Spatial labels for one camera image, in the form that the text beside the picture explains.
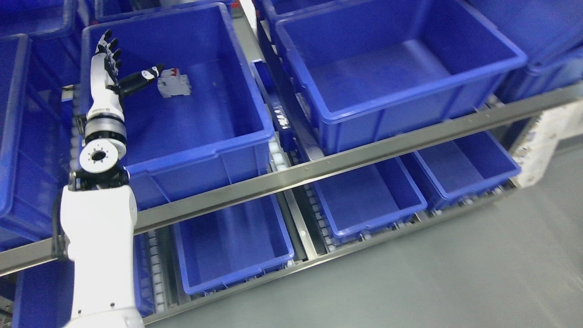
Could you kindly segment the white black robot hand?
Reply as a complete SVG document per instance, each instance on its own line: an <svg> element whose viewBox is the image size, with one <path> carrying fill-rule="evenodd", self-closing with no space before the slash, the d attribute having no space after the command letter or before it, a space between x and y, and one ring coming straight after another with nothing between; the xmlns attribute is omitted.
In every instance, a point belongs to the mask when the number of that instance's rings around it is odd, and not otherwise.
<svg viewBox="0 0 583 328"><path fill-rule="evenodd" d="M160 63L119 79L121 50L117 48L118 40L112 38L112 34L110 29L105 31L90 62L90 95L93 104L86 114L88 120L108 116L125 121L123 99L153 83L164 69L164 64Z"/></svg>

